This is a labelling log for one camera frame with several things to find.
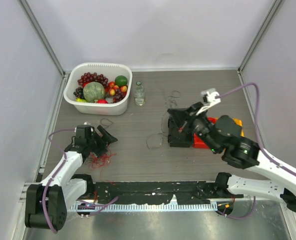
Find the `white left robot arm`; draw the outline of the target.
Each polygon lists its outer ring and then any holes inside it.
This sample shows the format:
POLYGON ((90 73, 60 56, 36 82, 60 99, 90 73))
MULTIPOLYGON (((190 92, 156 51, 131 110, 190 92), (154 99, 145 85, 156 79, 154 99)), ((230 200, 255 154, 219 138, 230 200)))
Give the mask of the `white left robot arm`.
POLYGON ((76 174, 89 157, 101 157, 108 146, 118 141, 103 126, 87 123, 74 129, 70 144, 61 149, 62 158, 52 172, 39 183, 27 188, 24 224, 27 228, 61 230, 66 222, 67 210, 81 197, 94 195, 90 175, 76 174))

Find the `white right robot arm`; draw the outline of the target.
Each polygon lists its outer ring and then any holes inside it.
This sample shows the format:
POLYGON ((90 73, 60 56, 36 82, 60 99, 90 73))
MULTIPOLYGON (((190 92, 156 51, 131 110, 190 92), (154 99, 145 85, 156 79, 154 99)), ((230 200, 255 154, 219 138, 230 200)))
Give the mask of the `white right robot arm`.
POLYGON ((178 137, 186 132, 196 135, 214 154, 221 154, 228 165, 266 177, 266 180, 242 178, 221 172, 213 190, 218 197, 250 195, 285 204, 296 213, 296 168, 260 148, 258 143, 241 135, 242 127, 227 115, 215 123, 207 113, 197 113, 203 105, 198 102, 189 108, 167 110, 178 137))

